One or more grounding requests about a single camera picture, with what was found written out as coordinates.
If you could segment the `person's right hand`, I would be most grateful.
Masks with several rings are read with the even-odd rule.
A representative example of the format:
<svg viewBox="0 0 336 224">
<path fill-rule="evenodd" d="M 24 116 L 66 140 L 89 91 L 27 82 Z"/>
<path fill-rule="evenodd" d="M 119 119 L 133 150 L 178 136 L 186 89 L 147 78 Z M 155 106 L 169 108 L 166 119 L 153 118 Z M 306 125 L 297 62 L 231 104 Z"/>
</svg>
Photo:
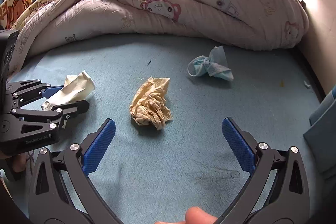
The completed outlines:
<svg viewBox="0 0 336 224">
<path fill-rule="evenodd" d="M 210 215 L 200 207 L 191 207 L 185 213 L 185 219 L 179 222 L 163 222 L 158 221 L 155 224 L 213 224 L 217 221 L 217 217 Z"/>
</svg>

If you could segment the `person's left hand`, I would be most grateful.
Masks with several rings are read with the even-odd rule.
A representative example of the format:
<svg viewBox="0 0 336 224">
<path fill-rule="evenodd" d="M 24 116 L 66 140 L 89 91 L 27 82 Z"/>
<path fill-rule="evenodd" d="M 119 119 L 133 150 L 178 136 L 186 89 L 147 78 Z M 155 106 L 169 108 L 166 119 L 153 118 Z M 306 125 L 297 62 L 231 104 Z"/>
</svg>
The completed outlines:
<svg viewBox="0 0 336 224">
<path fill-rule="evenodd" d="M 21 153 L 16 156 L 7 156 L 1 152 L 1 160 L 3 159 L 11 159 L 12 169 L 16 173 L 23 172 L 26 168 L 26 164 L 27 164 L 27 154 L 26 153 Z"/>
</svg>

